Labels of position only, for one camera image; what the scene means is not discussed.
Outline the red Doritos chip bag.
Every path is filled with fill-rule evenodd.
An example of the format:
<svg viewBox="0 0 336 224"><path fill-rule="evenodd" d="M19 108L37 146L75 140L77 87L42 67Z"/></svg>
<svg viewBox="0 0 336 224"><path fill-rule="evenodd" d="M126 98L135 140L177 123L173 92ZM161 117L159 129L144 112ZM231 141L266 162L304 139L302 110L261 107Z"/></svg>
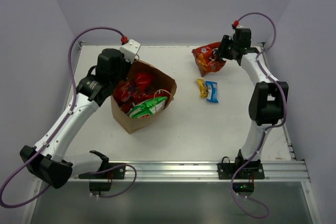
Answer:
<svg viewBox="0 0 336 224"><path fill-rule="evenodd" d="M211 72L218 72L226 65L225 60L215 55L219 46L220 42L214 42L192 50L192 55L202 77Z"/></svg>

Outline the red Skittles candy pack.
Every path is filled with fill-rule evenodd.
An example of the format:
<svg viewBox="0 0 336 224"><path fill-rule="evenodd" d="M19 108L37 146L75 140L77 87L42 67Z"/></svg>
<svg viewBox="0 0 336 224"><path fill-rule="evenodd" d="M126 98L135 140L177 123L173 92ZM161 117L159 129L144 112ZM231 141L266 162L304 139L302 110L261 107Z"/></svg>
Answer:
<svg viewBox="0 0 336 224"><path fill-rule="evenodd" d="M118 103L126 103L139 93L147 90L153 80L154 75L150 73L137 73L134 77L126 81L124 84L119 85L115 89L113 97Z"/></svg>

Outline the blue white snack pack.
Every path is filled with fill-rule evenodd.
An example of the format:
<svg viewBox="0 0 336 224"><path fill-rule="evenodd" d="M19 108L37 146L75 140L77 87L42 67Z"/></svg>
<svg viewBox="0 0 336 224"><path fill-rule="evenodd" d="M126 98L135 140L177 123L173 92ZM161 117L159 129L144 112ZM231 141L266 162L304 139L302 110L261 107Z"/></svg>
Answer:
<svg viewBox="0 0 336 224"><path fill-rule="evenodd" d="M208 102L211 102L211 103L218 103L218 99L217 99L217 91L218 91L217 82L206 81L205 84L206 84L207 89L208 89L208 95L207 95L206 100Z"/></svg>

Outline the brown paper bag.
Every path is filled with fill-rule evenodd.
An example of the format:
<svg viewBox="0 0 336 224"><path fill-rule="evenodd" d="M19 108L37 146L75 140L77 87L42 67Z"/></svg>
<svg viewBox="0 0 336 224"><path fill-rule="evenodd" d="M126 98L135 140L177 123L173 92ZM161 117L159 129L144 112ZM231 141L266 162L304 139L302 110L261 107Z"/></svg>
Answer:
<svg viewBox="0 0 336 224"><path fill-rule="evenodd" d="M120 110L119 106L121 105L121 103L118 103L114 99L113 97L114 92L113 92L113 95L111 96L111 107L113 117L129 134L141 128L144 128L153 121L155 121L159 117L159 115L161 115L167 109L169 104L174 100L174 95L177 89L177 84L173 78L166 75L158 68L141 60L135 62L132 65L126 81L130 80L132 77L134 77L137 73L140 72L150 73L154 75L154 80L152 81L150 87L147 90L139 93L136 96L142 97L145 95L154 95L154 98L167 97L167 100L164 109L161 110L160 112L146 118L133 119L129 117L129 113L125 114ZM119 85L124 84L126 81L121 81L117 85L117 87Z"/></svg>

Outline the yellow M&M candy pack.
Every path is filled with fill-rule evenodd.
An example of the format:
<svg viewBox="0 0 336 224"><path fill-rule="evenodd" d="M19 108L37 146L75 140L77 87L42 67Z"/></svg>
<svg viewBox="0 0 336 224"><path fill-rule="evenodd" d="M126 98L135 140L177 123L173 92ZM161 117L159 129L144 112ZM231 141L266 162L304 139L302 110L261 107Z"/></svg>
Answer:
<svg viewBox="0 0 336 224"><path fill-rule="evenodd" d="M204 99L207 98L208 87L207 87L206 81L204 79L197 79L197 83L199 85L200 97Z"/></svg>

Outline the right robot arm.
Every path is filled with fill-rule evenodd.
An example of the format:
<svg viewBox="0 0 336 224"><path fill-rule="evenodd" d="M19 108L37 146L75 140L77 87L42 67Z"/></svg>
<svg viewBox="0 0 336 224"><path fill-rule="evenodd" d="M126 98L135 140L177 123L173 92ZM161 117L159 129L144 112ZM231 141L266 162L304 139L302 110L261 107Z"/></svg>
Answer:
<svg viewBox="0 0 336 224"><path fill-rule="evenodd" d="M215 55L235 60L254 85L248 107L251 126L234 165L236 176L246 178L253 171L252 165L260 163L269 132L285 119L289 86L270 72L261 60L261 52L251 46L251 30L240 25L234 25L233 30L232 35L223 36Z"/></svg>

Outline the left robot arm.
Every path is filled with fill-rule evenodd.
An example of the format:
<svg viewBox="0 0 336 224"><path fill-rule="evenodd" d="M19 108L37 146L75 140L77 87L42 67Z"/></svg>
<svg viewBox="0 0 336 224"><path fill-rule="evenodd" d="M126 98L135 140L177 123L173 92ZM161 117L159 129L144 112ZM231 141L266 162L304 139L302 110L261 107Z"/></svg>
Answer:
<svg viewBox="0 0 336 224"><path fill-rule="evenodd" d="M19 155L28 171L58 189L70 177L94 174L104 178L109 172L108 157L98 151L75 158L65 153L85 124L104 101L113 94L117 84L126 79L135 55L123 49L107 48L98 55L97 65L80 80L69 108L33 147L25 145Z"/></svg>

